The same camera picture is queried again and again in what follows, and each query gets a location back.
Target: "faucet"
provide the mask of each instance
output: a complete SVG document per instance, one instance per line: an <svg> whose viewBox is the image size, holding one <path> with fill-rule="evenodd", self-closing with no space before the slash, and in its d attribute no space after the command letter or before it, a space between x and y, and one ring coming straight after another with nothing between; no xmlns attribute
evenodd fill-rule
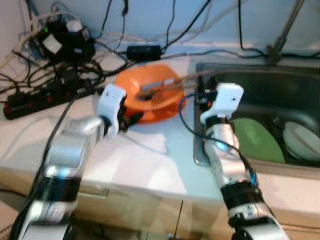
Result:
<svg viewBox="0 0 320 240"><path fill-rule="evenodd" d="M294 24L298 13L300 12L301 7L303 6L305 0L296 0L295 5L292 9L292 12L289 16L288 21L286 22L281 35L275 40L273 46L268 45L266 50L268 52L268 58L266 63L268 65L277 65L278 62L281 60L281 51L284 48L284 45L287 41L287 36L290 32L292 25Z"/></svg>

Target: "white countertop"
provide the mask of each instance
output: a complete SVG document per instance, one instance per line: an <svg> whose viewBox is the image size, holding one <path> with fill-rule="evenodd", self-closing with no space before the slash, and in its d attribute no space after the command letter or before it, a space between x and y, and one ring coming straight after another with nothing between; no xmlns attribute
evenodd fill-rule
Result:
<svg viewBox="0 0 320 240"><path fill-rule="evenodd" d="M225 59L216 57L215 61L226 62ZM161 62L182 76L194 72L195 62L203 60L190 62L185 57ZM77 100L66 120L93 115L96 100L93 96ZM64 107L65 104L11 121L0 120L0 136L5 136L0 143L0 167L35 172L46 140ZM191 102L184 115L193 126ZM258 174L258 179L272 208L320 215L320 181L269 174ZM101 141L91 155L82 182L101 188L140 189L180 199L222 201L210 169L195 164L193 136L178 116L160 123L136 125L112 140Z"/></svg>

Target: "green plate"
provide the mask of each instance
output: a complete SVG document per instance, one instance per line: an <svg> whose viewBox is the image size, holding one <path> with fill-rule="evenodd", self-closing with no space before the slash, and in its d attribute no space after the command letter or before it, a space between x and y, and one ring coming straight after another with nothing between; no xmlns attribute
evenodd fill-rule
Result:
<svg viewBox="0 0 320 240"><path fill-rule="evenodd" d="M240 151L248 158L285 163L284 155L275 138L256 120L233 120Z"/></svg>

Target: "white wall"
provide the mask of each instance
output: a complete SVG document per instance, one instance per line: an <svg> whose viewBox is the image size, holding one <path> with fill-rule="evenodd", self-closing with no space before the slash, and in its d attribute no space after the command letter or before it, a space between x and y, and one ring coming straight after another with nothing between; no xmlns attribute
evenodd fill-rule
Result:
<svg viewBox="0 0 320 240"><path fill-rule="evenodd" d="M129 0L126 17L127 34L154 36L164 33L171 19L173 0ZM242 30L245 44L264 48L272 44L280 34L296 0L248 0L242 6ZM40 13L50 10L54 0L33 0ZM109 0L61 0L69 9L80 16L92 30L101 28ZM195 16L204 0L176 0L176 17L171 30L184 29ZM237 0L212 0L210 19L223 9L235 5ZM113 0L106 24L106 31L121 32L122 0ZM203 14L193 29L204 19ZM193 42L208 42L215 45L238 46L238 12L235 9L209 31ZM320 1L305 0L288 36L285 49L305 50L306 53L320 49Z"/></svg>
<svg viewBox="0 0 320 240"><path fill-rule="evenodd" d="M0 61L18 44L28 29L25 0L0 0Z"/></svg>

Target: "stainless steel sink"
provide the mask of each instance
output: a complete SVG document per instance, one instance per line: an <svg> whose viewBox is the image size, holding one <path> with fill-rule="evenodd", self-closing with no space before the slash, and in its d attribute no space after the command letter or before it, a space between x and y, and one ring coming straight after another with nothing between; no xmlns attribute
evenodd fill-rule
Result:
<svg viewBox="0 0 320 240"><path fill-rule="evenodd" d="M258 172L320 179L320 162L295 159L284 144L282 132L287 121L299 123L320 135L320 77L319 69L298 67L267 67L257 65L232 65L199 63L197 71L212 69L198 79L198 92L213 89L216 83L236 83L244 88L238 110L232 118L251 118L261 123L279 144L285 164L250 159ZM200 115L207 105L196 98L194 129L205 132ZM194 160L209 166L203 151L203 141L194 138Z"/></svg>

